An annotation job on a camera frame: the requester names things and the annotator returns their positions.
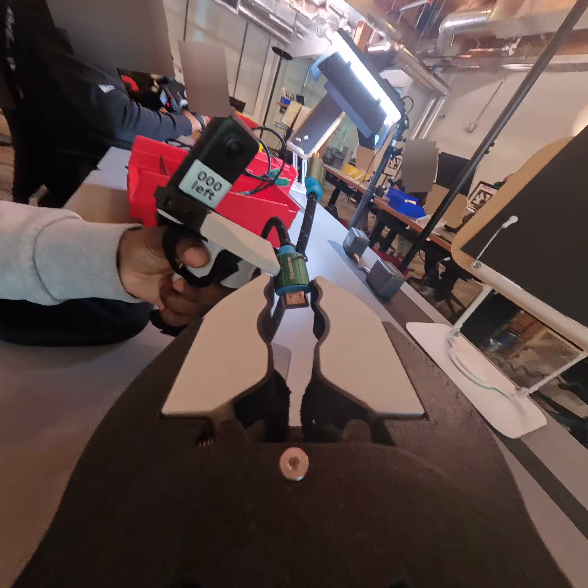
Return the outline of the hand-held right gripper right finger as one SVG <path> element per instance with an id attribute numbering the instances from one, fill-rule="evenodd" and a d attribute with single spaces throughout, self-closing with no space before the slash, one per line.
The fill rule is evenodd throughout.
<path id="1" fill-rule="evenodd" d="M 377 416 L 423 417 L 422 402 L 378 314 L 323 276 L 312 286 L 314 374 Z"/>

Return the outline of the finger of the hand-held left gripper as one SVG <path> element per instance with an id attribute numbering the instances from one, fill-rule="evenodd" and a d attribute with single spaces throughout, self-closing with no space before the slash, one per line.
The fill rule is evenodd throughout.
<path id="1" fill-rule="evenodd" d="M 156 209 L 158 218 L 171 221 L 187 229 L 204 241 L 210 253 L 210 260 L 215 261 L 221 251 L 228 251 L 248 262 L 264 273 L 277 276 L 281 266 L 272 244 L 261 236 L 247 230 L 216 212 L 205 210 L 197 215 L 195 222 L 181 222 L 163 209 Z"/>

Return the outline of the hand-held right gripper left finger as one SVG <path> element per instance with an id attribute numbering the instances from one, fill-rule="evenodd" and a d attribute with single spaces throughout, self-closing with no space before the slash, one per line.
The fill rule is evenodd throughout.
<path id="1" fill-rule="evenodd" d="M 202 320 L 161 408 L 164 417 L 235 418 L 235 402 L 268 381 L 273 351 L 263 330 L 272 281 L 262 274 L 221 300 Z"/>

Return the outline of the red plastic bin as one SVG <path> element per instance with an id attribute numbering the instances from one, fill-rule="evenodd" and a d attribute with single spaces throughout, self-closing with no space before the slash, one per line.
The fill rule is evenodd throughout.
<path id="1" fill-rule="evenodd" d="M 256 126 L 252 120 L 234 109 L 230 116 L 239 117 L 250 130 Z M 156 188 L 167 184 L 189 151 L 144 136 L 138 136 L 135 139 L 130 152 L 127 174 L 129 211 L 133 219 L 145 227 L 158 226 Z M 246 171 L 262 175 L 267 169 L 265 154 L 258 151 Z M 242 173 L 229 194 L 217 207 L 217 212 L 259 236 L 266 222 L 272 217 L 279 217 L 286 228 L 290 228 L 300 209 L 289 195 L 297 172 L 293 166 L 286 164 L 283 175 L 286 176 L 285 187 L 270 187 L 256 195 L 244 196 L 237 192 L 253 189 L 259 182 Z"/>

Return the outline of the person's left forearm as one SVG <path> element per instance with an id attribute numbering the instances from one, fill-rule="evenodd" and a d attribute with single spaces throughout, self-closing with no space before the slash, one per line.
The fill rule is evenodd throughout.
<path id="1" fill-rule="evenodd" d="M 100 298 L 137 303 L 121 284 L 121 237 L 136 224 L 100 224 L 69 210 L 1 202 L 1 299 L 57 305 Z"/>

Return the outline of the person's left hand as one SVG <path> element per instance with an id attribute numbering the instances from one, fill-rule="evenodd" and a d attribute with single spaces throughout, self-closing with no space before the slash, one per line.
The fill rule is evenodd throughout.
<path id="1" fill-rule="evenodd" d="M 118 249 L 119 278 L 130 296 L 156 306 L 165 324 L 184 327 L 202 318 L 233 289 L 217 283 L 197 288 L 183 277 L 174 277 L 163 248 L 165 232 L 166 227 L 126 231 Z"/>

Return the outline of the black tape strip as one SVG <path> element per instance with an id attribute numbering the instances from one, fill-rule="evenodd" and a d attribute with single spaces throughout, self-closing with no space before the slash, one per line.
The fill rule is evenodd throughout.
<path id="1" fill-rule="evenodd" d="M 399 327 L 405 329 L 409 322 L 440 323 L 449 327 L 447 320 L 408 285 L 403 285 L 391 300 L 377 297 L 367 286 L 367 276 L 345 254 L 342 245 L 335 240 L 327 242 L 349 268 L 345 279 L 350 279 L 353 272 L 356 282 L 362 283 L 360 291 L 368 295 L 368 300 L 374 302 L 378 310 L 386 310 Z M 499 433 L 495 428 L 493 431 L 499 439 L 499 448 L 506 452 L 531 517 L 536 523 L 561 518 L 586 537 L 587 448 L 536 401 L 525 398 L 523 404 L 533 406 L 546 423 L 517 438 Z"/>

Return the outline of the grey block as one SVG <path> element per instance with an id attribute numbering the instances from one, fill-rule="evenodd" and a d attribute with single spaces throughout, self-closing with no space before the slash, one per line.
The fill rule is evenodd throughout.
<path id="1" fill-rule="evenodd" d="M 369 242 L 370 240 L 363 230 L 351 227 L 342 243 L 342 247 L 350 259 L 361 258 L 369 247 Z"/>
<path id="2" fill-rule="evenodd" d="M 390 300 L 405 284 L 405 277 L 393 264 L 379 258 L 368 270 L 366 283 L 377 297 Z"/>

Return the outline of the black floor lamp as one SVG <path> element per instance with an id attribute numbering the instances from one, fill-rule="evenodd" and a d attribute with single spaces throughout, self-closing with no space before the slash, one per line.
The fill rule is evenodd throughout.
<path id="1" fill-rule="evenodd" d="M 283 61 L 284 60 L 291 61 L 293 59 L 293 57 L 292 57 L 292 55 L 290 55 L 290 53 L 288 53 L 283 48 L 279 48 L 278 46 L 272 46 L 272 52 L 277 56 L 278 61 L 277 61 L 275 74 L 274 74 L 272 85 L 271 85 L 270 92 L 269 92 L 268 103 L 266 105 L 266 110 L 263 115 L 262 128 L 266 126 L 266 123 L 268 120 L 268 115 L 269 115 L 270 107 L 271 107 L 272 100 L 273 100 L 273 94 L 275 93 L 275 89 L 276 89 L 276 85 L 277 85 L 278 77 L 280 75 Z"/>

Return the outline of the white board stand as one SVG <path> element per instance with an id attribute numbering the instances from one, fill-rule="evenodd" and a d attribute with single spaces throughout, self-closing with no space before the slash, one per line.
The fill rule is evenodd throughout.
<path id="1" fill-rule="evenodd" d="M 549 306 L 481 262 L 482 254 L 497 235 L 517 222 L 518 217 L 512 215 L 502 223 L 468 267 L 474 277 L 483 278 L 484 285 L 480 294 L 454 325 L 426 322 L 406 324 L 411 337 L 452 380 L 489 425 L 510 439 L 518 439 L 547 425 L 545 416 L 529 399 L 530 395 L 587 358 L 586 326 Z M 462 327 L 493 293 L 493 286 L 502 288 L 510 300 L 570 341 L 579 350 L 577 357 L 530 387 L 520 387 L 513 383 L 462 334 Z"/>

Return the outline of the wooden workbench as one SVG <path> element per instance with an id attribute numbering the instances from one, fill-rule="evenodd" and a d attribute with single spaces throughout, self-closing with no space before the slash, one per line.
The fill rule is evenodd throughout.
<path id="1" fill-rule="evenodd" d="M 367 191 L 367 186 L 362 182 L 357 181 L 355 178 L 343 174 L 341 171 L 333 168 L 332 166 L 325 166 L 326 170 L 326 183 L 333 187 L 333 191 L 330 195 L 325 208 L 333 217 L 339 219 L 344 226 L 349 227 L 350 220 L 345 220 L 339 216 L 336 208 L 337 200 L 340 195 L 345 195 L 349 200 L 353 199 L 357 203 L 362 199 L 362 196 Z M 388 200 L 383 197 L 375 196 L 373 203 L 371 204 L 371 211 L 376 215 L 376 221 L 373 230 L 369 233 L 370 247 L 376 244 L 380 245 L 380 249 L 377 253 L 384 253 L 384 244 L 389 240 L 388 237 L 391 233 L 388 233 L 386 238 L 382 237 L 382 232 L 385 227 L 390 227 L 392 218 L 396 219 L 398 223 L 403 224 L 403 229 L 399 233 L 406 233 L 406 236 L 410 240 L 416 238 L 412 236 L 413 233 L 420 235 L 424 231 L 424 219 L 412 219 L 406 215 L 401 214 L 397 210 L 391 208 L 388 205 Z M 431 232 L 427 238 L 428 242 L 434 243 L 436 247 L 441 247 L 443 250 L 451 253 L 451 243 L 453 235 L 447 232 Z"/>

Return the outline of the black light stand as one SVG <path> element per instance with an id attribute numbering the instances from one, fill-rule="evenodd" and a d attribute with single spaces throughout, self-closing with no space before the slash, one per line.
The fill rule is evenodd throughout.
<path id="1" fill-rule="evenodd" d="M 378 187 L 380 177 L 383 175 L 387 165 L 403 152 L 403 147 L 401 145 L 403 141 L 403 134 L 409 128 L 409 117 L 406 112 L 405 104 L 406 99 L 409 99 L 411 102 L 410 108 L 414 106 L 414 101 L 411 97 L 407 96 L 402 98 L 401 118 L 396 123 L 392 138 L 386 147 L 386 150 L 384 151 L 383 157 L 378 167 L 376 168 L 376 171 L 371 177 L 368 188 L 365 190 L 362 199 L 357 206 L 357 210 L 352 217 L 352 220 L 349 223 L 350 229 L 357 228 L 366 232 L 366 228 L 368 226 L 368 213 L 375 200 L 376 188 Z"/>

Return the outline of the led panel light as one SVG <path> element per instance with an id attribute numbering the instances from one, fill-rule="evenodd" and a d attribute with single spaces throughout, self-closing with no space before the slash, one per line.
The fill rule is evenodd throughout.
<path id="1" fill-rule="evenodd" d="M 312 63 L 311 71 L 315 80 L 325 77 L 325 91 L 356 126 L 362 146 L 379 150 L 406 114 L 399 93 L 343 29 L 333 33 L 330 48 Z"/>

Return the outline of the blue plastic bin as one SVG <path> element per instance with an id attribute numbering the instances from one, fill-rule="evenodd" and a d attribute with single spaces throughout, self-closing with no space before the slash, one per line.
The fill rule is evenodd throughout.
<path id="1" fill-rule="evenodd" d="M 426 212 L 413 196 L 410 196 L 396 187 L 390 187 L 387 191 L 388 205 L 396 212 L 412 218 L 420 219 L 426 216 Z"/>

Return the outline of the black pole stand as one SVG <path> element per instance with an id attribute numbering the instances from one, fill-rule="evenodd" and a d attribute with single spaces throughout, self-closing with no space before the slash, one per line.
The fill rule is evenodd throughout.
<path id="1" fill-rule="evenodd" d="M 421 247 L 425 244 L 426 240 L 430 237 L 431 232 L 436 227 L 437 223 L 443 217 L 445 211 L 449 208 L 451 203 L 455 200 L 457 195 L 460 193 L 460 189 L 466 182 L 468 177 L 472 175 L 480 164 L 482 158 L 488 154 L 489 150 L 494 146 L 497 137 L 503 131 L 506 124 L 509 122 L 513 114 L 516 112 L 520 104 L 523 102 L 535 82 L 539 79 L 544 69 L 548 66 L 552 58 L 554 57 L 557 48 L 560 46 L 562 41 L 568 36 L 568 34 L 574 29 L 580 18 L 583 16 L 587 9 L 587 1 L 576 1 L 570 12 L 567 14 L 557 31 L 549 40 L 547 46 L 543 49 L 541 54 L 537 57 L 531 69 L 526 74 L 522 83 L 518 86 L 518 89 L 512 95 L 510 101 L 504 107 L 492 127 L 489 129 L 486 136 L 481 141 L 480 145 L 474 151 L 474 154 L 468 161 L 467 165 L 463 168 L 452 187 L 449 189 L 444 199 L 433 212 L 430 221 L 422 229 L 419 236 L 414 241 L 408 253 L 405 255 L 400 264 L 400 271 L 403 273 L 410 265 L 410 262 L 419 252 Z"/>

